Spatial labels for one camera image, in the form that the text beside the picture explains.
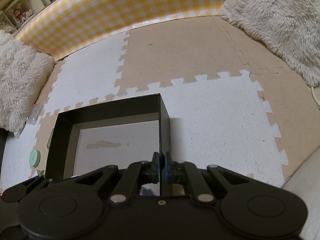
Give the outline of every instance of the silver screw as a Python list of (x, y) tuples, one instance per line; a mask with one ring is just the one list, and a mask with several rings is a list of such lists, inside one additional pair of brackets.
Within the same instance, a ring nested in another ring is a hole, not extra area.
[(211, 202), (212, 200), (214, 200), (214, 197), (210, 194), (200, 194), (198, 196), (198, 200), (201, 202)]
[(159, 200), (158, 201), (158, 205), (163, 206), (165, 205), (167, 202), (165, 200)]
[(127, 200), (125, 195), (115, 194), (110, 197), (110, 200), (114, 203), (122, 203)]

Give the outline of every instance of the teal object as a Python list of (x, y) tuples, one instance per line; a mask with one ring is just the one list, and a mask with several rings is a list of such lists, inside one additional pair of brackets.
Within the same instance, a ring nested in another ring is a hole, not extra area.
[(32, 167), (37, 167), (40, 162), (40, 152), (36, 149), (33, 149), (30, 153), (29, 163)]

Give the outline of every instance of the open box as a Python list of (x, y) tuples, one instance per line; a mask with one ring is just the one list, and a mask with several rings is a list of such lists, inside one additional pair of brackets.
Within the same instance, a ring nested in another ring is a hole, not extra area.
[(109, 164), (124, 169), (170, 150), (170, 119), (160, 94), (86, 106), (58, 115), (45, 176), (59, 181)]

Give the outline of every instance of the furry cushion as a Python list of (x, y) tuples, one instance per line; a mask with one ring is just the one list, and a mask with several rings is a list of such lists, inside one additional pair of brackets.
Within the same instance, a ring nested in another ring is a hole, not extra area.
[(0, 127), (19, 137), (54, 64), (0, 30)]
[(226, 0), (220, 17), (265, 43), (307, 85), (320, 83), (320, 0)]

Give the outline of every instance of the yellow gingham tablecloth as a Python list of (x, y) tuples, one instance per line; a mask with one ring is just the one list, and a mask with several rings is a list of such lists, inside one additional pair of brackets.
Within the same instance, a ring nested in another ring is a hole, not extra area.
[(109, 36), (181, 18), (218, 15), (225, 0), (56, 0), (16, 38), (59, 60)]

